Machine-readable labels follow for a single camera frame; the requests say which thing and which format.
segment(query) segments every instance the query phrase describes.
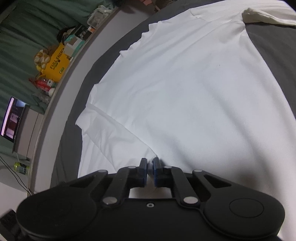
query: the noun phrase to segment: monitor screen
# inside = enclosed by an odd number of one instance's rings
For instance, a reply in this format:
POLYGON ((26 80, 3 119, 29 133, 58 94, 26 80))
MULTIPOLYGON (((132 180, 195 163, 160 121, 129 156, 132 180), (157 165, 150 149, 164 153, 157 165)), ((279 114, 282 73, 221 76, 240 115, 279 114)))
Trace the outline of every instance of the monitor screen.
POLYGON ((14 142, 17 127, 24 112, 26 103, 11 97, 1 127, 1 136, 14 142))

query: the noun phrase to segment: white wall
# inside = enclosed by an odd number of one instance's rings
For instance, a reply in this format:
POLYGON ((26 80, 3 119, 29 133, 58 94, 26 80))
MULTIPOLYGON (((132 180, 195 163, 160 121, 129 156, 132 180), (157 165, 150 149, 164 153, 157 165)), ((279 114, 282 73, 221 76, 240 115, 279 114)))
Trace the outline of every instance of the white wall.
POLYGON ((0 216, 6 213, 9 209, 16 211, 17 206, 27 197, 25 192, 9 187, 0 183, 0 216))

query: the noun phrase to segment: plush toy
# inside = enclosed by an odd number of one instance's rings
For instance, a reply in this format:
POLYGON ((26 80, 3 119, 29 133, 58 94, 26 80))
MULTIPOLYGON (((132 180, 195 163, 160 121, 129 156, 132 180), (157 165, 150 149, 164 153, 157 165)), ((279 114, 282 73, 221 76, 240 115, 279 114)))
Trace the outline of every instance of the plush toy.
POLYGON ((34 63, 39 72, 46 68, 46 64, 49 63, 50 56, 47 50, 41 49, 34 57, 34 63))

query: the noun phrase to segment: small bottle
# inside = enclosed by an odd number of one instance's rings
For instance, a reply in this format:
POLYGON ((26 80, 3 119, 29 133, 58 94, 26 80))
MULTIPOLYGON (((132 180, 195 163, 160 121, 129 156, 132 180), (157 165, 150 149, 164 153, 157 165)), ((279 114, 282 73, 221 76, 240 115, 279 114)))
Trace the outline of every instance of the small bottle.
POLYGON ((20 162, 16 162, 15 165, 14 165, 14 168, 15 168, 15 171, 16 172, 19 172, 21 174, 24 174, 24 175, 28 175, 29 174, 29 170, 30 170, 30 166, 27 166, 23 163, 20 163, 20 162))

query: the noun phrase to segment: cardboard box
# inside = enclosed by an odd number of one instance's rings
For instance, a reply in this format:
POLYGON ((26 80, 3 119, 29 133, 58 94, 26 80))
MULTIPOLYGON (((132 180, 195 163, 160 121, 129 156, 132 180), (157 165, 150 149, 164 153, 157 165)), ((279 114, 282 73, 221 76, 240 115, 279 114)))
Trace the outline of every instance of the cardboard box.
POLYGON ((64 54, 64 45, 59 44, 59 47, 50 58, 50 62, 46 65, 46 68, 42 70, 42 73, 46 75, 46 78, 59 82, 65 69, 70 63, 70 57, 64 54))
POLYGON ((75 35, 70 35, 66 40, 65 40, 65 49, 64 49, 64 54, 74 57, 78 50, 82 47, 82 45, 85 43, 84 40, 78 38, 75 35))

